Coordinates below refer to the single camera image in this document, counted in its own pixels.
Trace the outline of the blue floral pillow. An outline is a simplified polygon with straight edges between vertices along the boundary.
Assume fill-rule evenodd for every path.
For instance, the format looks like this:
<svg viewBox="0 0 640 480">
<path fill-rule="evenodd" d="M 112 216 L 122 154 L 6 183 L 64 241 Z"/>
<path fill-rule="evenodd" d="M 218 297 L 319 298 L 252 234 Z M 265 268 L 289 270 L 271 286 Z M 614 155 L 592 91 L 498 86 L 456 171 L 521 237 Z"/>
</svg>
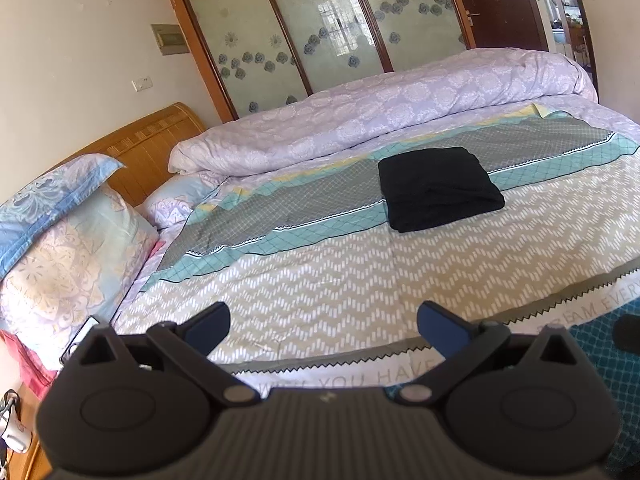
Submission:
<svg viewBox="0 0 640 480">
<path fill-rule="evenodd" d="M 124 167 L 108 155 L 80 155 L 46 172 L 6 200 L 1 205 L 1 278 L 44 232 Z"/>
</svg>

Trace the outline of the small lilac pillow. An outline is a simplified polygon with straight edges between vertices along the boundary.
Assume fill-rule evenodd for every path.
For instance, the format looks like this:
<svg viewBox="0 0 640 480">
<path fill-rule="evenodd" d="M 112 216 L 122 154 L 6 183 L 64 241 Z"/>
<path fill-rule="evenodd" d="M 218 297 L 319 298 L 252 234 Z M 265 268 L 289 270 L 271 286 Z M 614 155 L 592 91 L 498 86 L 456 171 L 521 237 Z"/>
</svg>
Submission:
<svg viewBox="0 0 640 480">
<path fill-rule="evenodd" d="M 186 221 L 196 205 L 224 182 L 208 171 L 177 174 L 152 192 L 136 211 L 157 231 Z"/>
</svg>

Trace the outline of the black pants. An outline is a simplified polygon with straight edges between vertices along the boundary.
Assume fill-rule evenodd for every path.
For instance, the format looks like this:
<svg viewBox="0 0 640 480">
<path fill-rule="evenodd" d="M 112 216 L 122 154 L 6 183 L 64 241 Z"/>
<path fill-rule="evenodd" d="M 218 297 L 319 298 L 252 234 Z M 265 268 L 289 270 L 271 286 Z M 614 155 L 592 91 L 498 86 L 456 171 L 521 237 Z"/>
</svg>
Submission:
<svg viewBox="0 0 640 480">
<path fill-rule="evenodd" d="M 390 227 L 407 233 L 504 207 L 506 200 L 465 148 L 426 148 L 378 163 Z"/>
</svg>

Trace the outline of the wooden headboard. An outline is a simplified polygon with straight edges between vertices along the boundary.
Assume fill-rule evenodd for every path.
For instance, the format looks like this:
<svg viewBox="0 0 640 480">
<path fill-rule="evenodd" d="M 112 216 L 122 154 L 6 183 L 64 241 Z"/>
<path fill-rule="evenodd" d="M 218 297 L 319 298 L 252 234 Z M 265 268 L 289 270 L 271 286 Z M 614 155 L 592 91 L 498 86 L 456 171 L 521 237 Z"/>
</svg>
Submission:
<svg viewBox="0 0 640 480">
<path fill-rule="evenodd" d="M 119 160 L 124 168 L 107 183 L 128 204 L 139 206 L 172 177 L 168 160 L 175 145 L 204 131 L 198 115 L 186 104 L 175 102 L 92 142 L 58 164 L 92 153 Z"/>
</svg>

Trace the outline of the white wall socket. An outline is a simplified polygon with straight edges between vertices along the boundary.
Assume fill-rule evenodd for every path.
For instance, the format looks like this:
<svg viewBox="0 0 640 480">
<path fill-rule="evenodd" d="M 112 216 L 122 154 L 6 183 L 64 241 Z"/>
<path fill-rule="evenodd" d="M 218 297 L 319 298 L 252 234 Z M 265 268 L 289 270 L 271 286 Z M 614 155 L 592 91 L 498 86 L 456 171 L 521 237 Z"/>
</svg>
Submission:
<svg viewBox="0 0 640 480">
<path fill-rule="evenodd" d="M 134 87 L 135 92 L 141 92 L 153 87 L 153 81 L 149 76 L 134 79 L 131 81 L 131 84 Z"/>
</svg>

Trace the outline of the lilac rolled duvet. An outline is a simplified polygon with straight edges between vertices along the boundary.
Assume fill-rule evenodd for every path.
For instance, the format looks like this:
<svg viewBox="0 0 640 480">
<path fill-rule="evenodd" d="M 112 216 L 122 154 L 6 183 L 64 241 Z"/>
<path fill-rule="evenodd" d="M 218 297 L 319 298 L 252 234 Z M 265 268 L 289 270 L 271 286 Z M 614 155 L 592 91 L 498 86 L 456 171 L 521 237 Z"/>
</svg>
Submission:
<svg viewBox="0 0 640 480">
<path fill-rule="evenodd" d="M 210 171 L 223 178 L 263 174 L 438 118 L 544 96 L 598 98 L 586 71 L 564 55 L 466 50 L 210 128 L 179 142 L 168 169 L 173 174 Z"/>
</svg>

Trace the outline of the wall electrical panel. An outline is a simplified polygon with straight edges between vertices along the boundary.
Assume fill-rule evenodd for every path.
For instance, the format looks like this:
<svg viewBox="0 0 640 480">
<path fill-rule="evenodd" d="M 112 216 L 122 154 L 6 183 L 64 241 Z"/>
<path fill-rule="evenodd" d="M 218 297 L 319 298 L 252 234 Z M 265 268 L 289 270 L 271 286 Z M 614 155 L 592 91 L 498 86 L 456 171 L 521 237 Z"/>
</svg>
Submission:
<svg viewBox="0 0 640 480">
<path fill-rule="evenodd" d="M 179 25 L 152 24 L 152 32 L 162 55 L 189 53 L 190 49 Z"/>
</svg>

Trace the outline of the smartphone on bed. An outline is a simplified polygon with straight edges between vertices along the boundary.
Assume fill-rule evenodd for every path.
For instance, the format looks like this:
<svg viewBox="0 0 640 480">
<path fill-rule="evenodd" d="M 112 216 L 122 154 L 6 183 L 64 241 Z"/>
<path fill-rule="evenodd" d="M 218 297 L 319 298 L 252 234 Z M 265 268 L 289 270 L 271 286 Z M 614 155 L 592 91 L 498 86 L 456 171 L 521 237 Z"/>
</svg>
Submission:
<svg viewBox="0 0 640 480">
<path fill-rule="evenodd" d="M 75 333 L 75 335 L 72 337 L 65 350 L 61 354 L 60 363 L 62 365 L 65 365 L 68 362 L 68 360 L 82 343 L 82 341 L 87 337 L 90 330 L 92 330 L 93 327 L 99 326 L 100 324 L 101 322 L 95 316 L 88 316 L 84 324 L 80 326 L 80 329 Z"/>
</svg>

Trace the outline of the patterned bed cover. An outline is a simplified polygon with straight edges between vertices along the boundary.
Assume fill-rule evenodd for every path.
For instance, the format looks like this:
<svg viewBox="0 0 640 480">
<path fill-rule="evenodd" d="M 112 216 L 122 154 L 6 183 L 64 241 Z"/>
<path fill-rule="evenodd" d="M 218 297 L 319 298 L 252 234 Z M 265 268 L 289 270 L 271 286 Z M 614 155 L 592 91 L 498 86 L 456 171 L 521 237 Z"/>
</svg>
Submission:
<svg viewBox="0 0 640 480">
<path fill-rule="evenodd" d="M 378 163 L 424 148 L 475 155 L 504 207 L 393 230 Z M 231 330 L 210 357 L 259 392 L 398 389 L 440 362 L 416 327 L 426 300 L 515 333 L 568 328 L 620 407 L 606 466 L 638 477 L 639 355 L 612 331 L 639 315 L 639 127 L 581 98 L 450 115 L 229 179 L 163 232 L 113 324 L 140 333 L 223 301 Z"/>
</svg>

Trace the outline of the sliding glass wardrobe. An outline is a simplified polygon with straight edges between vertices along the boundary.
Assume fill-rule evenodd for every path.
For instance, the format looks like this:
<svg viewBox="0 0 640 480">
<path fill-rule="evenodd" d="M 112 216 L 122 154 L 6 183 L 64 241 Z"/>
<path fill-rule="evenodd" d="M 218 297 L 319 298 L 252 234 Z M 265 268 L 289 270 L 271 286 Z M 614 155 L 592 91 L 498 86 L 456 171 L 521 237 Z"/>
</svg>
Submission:
<svg viewBox="0 0 640 480">
<path fill-rule="evenodd" d="M 170 0 L 222 122 L 474 47 L 462 0 Z"/>
</svg>

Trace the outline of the dark brown door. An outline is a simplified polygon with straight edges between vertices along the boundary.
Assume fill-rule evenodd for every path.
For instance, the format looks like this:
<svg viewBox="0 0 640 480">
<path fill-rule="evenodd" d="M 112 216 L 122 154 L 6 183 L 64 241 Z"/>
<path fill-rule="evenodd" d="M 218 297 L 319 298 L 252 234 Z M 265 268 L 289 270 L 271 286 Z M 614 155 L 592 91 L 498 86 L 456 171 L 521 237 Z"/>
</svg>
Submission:
<svg viewBox="0 0 640 480">
<path fill-rule="evenodd" d="M 555 52 L 550 27 L 544 24 L 541 0 L 461 0 L 478 48 L 521 48 Z"/>
</svg>

